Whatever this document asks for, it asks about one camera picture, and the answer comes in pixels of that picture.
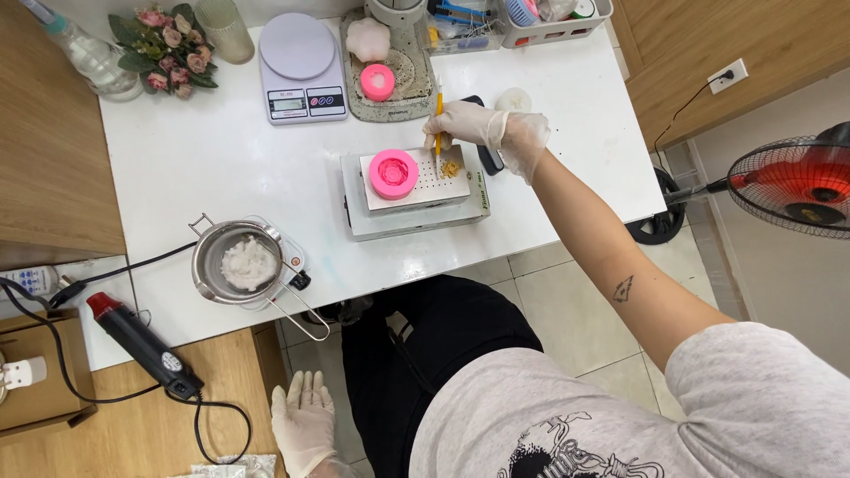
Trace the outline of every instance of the wall outlet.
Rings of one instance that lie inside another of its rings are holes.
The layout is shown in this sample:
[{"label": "wall outlet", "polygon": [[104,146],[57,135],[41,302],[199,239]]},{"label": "wall outlet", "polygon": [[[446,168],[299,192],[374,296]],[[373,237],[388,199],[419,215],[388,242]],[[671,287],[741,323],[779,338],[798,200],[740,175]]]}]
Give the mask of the wall outlet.
[{"label": "wall outlet", "polygon": [[744,61],[741,58],[738,58],[732,65],[729,65],[708,77],[707,81],[710,82],[714,78],[721,76],[723,73],[726,72],[726,70],[732,70],[732,73],[735,74],[735,77],[731,80],[728,80],[726,78],[720,78],[719,80],[709,85],[712,94],[718,94],[724,89],[729,88],[730,86],[749,76],[749,74],[746,72],[746,66],[744,66]]}]

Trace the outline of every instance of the pink rose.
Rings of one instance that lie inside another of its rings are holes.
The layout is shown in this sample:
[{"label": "pink rose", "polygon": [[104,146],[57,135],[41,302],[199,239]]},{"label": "pink rose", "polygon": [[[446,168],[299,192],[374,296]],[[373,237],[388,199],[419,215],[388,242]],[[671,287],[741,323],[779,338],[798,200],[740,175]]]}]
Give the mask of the pink rose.
[{"label": "pink rose", "polygon": [[153,89],[165,89],[168,87],[168,78],[159,73],[151,73],[148,75],[148,84]]},{"label": "pink rose", "polygon": [[180,40],[183,39],[183,35],[180,35],[180,32],[174,30],[170,26],[166,26],[162,29],[162,39],[165,40],[165,44],[171,48],[177,48],[180,44]]},{"label": "pink rose", "polygon": [[162,26],[165,23],[165,15],[162,12],[142,10],[136,14],[136,17],[147,26]]},{"label": "pink rose", "polygon": [[166,72],[169,72],[169,71],[171,71],[174,68],[177,68],[179,66],[177,61],[172,56],[167,56],[167,57],[163,58],[162,60],[160,60],[159,65],[160,65],[160,68],[162,68]]},{"label": "pink rose", "polygon": [[189,70],[185,68],[174,68],[171,70],[171,83],[182,84],[189,82]]},{"label": "pink rose", "polygon": [[189,69],[195,73],[203,73],[207,70],[207,62],[199,54],[190,53],[186,57],[186,63],[189,64]]},{"label": "pink rose", "polygon": [[190,95],[192,95],[192,85],[185,83],[181,84],[177,87],[177,89],[174,90],[174,93],[176,93],[177,96],[185,100],[186,98],[189,98]]},{"label": "pink rose", "polygon": [[207,45],[201,45],[200,47],[198,47],[198,54],[201,56],[201,58],[204,59],[204,63],[209,63],[213,60],[213,53],[210,52],[210,49],[207,48]]},{"label": "pink rose", "polygon": [[177,23],[177,30],[184,35],[192,30],[192,24],[186,20],[181,14],[174,17],[174,22]]},{"label": "pink rose", "polygon": [[198,30],[192,30],[186,34],[186,37],[189,38],[190,42],[193,42],[195,45],[204,44],[204,37],[201,36],[201,33]]}]

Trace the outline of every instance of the gloved hand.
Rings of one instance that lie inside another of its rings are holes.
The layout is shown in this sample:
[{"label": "gloved hand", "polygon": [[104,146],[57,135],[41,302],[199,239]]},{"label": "gloved hand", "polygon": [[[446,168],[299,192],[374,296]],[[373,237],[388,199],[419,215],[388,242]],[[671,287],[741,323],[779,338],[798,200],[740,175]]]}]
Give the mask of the gloved hand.
[{"label": "gloved hand", "polygon": [[291,478],[305,478],[333,449],[335,409],[322,372],[295,373],[285,395],[271,394],[271,429]]},{"label": "gloved hand", "polygon": [[437,134],[446,132],[445,147],[457,138],[499,150],[511,173],[529,185],[550,133],[549,121],[543,115],[494,111],[468,101],[443,104],[443,113],[432,116],[422,132],[427,149],[434,145]]}]

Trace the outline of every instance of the sticker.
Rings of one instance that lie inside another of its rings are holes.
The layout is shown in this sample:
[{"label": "sticker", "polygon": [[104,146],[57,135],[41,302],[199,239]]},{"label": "sticker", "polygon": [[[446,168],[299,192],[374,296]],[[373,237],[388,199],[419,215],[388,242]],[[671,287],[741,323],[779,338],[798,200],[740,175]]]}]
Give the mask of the sticker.
[{"label": "sticker", "polygon": [[162,365],[172,372],[183,370],[183,364],[180,359],[175,357],[171,352],[162,352]]}]

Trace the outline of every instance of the forearm tattoo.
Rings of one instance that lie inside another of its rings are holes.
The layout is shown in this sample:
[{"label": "forearm tattoo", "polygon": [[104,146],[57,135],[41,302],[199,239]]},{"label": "forearm tattoo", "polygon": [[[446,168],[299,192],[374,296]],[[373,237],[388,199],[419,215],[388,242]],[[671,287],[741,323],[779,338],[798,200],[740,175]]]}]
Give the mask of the forearm tattoo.
[{"label": "forearm tattoo", "polygon": [[617,284],[617,289],[614,291],[614,300],[620,303],[628,302],[629,289],[632,288],[632,280],[634,277],[635,276],[629,276],[626,279],[623,279],[623,282]]}]

